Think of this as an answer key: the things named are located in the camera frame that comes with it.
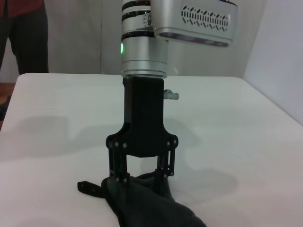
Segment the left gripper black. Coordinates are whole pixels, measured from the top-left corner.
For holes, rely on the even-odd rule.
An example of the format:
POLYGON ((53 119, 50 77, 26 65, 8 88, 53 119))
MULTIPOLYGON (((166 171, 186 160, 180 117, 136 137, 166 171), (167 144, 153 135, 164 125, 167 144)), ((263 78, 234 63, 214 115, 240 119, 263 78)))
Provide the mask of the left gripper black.
POLYGON ((154 189, 161 190, 174 175, 176 135, 163 123, 164 81, 162 79, 124 78, 124 123, 106 139, 109 176, 123 186, 129 185, 127 157, 156 157, 154 189))

